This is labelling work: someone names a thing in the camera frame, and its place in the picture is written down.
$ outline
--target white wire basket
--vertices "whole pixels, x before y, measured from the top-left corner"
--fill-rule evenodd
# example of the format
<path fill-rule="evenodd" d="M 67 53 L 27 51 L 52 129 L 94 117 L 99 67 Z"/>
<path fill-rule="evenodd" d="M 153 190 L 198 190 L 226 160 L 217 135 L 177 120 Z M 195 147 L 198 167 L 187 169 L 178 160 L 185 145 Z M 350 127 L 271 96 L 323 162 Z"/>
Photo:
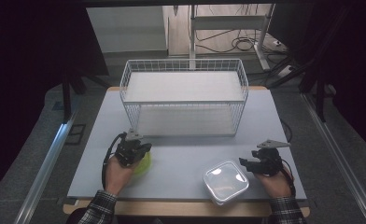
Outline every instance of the white wire basket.
<path fill-rule="evenodd" d="M 134 60 L 120 97 L 144 136 L 234 136 L 248 94 L 239 59 Z"/>

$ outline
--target white wall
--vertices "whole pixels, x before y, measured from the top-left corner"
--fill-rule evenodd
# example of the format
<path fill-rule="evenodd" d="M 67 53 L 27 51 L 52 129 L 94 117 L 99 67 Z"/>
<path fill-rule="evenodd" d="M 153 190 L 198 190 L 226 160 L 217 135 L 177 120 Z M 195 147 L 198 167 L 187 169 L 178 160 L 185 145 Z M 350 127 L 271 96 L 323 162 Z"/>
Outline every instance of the white wall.
<path fill-rule="evenodd" d="M 87 8 L 103 53 L 166 50 L 162 7 Z"/>

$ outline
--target plastic container lid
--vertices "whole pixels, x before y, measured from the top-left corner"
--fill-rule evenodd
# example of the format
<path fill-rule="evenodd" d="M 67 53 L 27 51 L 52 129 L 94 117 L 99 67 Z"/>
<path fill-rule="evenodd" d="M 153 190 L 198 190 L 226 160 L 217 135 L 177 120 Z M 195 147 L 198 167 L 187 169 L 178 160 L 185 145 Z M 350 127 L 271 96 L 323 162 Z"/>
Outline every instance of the plastic container lid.
<path fill-rule="evenodd" d="M 249 187 L 246 176 L 233 161 L 224 161 L 207 171 L 204 182 L 217 205 L 231 201 Z"/>

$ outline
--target person's right hand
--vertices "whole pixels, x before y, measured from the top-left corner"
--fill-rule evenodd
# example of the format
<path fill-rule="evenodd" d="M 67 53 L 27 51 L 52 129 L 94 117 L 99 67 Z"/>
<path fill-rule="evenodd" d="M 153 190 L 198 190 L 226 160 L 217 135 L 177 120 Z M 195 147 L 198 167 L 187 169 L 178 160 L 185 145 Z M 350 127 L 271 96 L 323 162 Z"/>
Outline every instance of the person's right hand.
<path fill-rule="evenodd" d="M 285 166 L 284 169 L 291 176 L 289 170 Z M 279 198 L 291 196 L 289 182 L 282 174 L 282 172 L 279 171 L 278 174 L 273 176 L 266 176 L 261 174 L 254 174 L 254 176 L 259 179 L 270 197 Z"/>
<path fill-rule="evenodd" d="M 129 167 L 122 167 L 119 160 L 115 156 L 112 156 L 107 163 L 105 190 L 116 196 L 119 195 L 120 191 L 130 181 L 131 176 L 134 174 L 134 169 L 138 164 L 139 162 Z"/>

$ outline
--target wooden table edge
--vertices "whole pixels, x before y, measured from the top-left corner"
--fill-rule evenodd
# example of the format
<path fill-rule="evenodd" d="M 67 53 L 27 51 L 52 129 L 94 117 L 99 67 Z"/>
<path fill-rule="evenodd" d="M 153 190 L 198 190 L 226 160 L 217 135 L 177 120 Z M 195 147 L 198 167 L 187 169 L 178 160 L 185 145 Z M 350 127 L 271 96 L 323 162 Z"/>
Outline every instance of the wooden table edge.
<path fill-rule="evenodd" d="M 87 207 L 91 200 L 77 200 L 74 205 L 64 204 L 63 211 L 71 214 L 78 208 Z M 305 217 L 309 207 L 302 207 Z M 271 207 L 267 202 L 230 203 L 223 206 L 212 202 L 125 202 L 118 201 L 115 214 L 120 216 L 148 217 L 268 217 Z"/>

